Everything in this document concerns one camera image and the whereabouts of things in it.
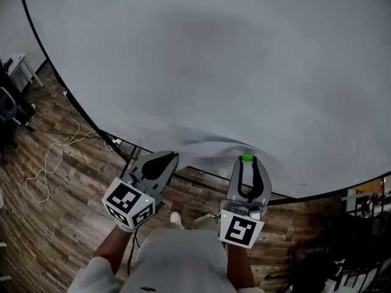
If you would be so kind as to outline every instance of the white sleeve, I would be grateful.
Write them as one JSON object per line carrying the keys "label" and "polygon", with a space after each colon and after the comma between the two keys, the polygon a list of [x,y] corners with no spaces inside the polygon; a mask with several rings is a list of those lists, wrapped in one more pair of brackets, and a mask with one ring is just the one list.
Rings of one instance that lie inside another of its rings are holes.
{"label": "white sleeve", "polygon": [[120,285],[115,279],[107,259],[94,257],[85,269],[80,269],[68,293],[118,293]]}
{"label": "white sleeve", "polygon": [[238,289],[238,293],[265,293],[261,288]]}

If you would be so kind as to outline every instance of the white backdrop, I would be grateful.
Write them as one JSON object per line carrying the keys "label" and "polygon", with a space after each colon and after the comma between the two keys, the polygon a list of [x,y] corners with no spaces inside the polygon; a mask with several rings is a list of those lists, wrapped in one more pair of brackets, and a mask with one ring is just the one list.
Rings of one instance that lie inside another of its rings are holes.
{"label": "white backdrop", "polygon": [[391,170],[391,0],[26,2],[111,134],[226,177],[254,153],[293,197]]}

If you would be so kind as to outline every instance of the white shirt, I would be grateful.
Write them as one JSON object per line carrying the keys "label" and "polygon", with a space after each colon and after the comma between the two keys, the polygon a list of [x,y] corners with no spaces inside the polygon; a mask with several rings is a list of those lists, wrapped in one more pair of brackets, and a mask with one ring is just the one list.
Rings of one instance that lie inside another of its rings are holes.
{"label": "white shirt", "polygon": [[[131,275],[120,288],[110,263],[91,260],[69,293],[236,293],[227,278],[227,255],[210,230],[156,229],[142,244]],[[264,293],[260,288],[239,293]]]}

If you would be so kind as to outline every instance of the forearm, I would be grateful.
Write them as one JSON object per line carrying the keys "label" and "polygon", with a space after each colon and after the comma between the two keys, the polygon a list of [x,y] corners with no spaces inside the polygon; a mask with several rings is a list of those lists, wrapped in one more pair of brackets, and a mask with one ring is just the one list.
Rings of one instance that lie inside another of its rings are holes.
{"label": "forearm", "polygon": [[118,226],[115,226],[95,251],[93,257],[107,259],[110,262],[113,273],[116,274],[120,268],[123,254],[131,235],[131,233],[127,233]]}
{"label": "forearm", "polygon": [[246,249],[236,245],[228,246],[227,277],[233,287],[238,289],[253,288],[254,276],[251,271],[250,260]]}

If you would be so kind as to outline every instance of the green object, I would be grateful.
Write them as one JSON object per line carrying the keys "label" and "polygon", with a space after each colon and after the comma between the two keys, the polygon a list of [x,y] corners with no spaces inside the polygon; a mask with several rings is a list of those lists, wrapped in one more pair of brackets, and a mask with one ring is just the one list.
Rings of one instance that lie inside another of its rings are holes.
{"label": "green object", "polygon": [[242,160],[244,160],[245,162],[251,162],[253,158],[254,157],[251,154],[243,154],[242,155]]}

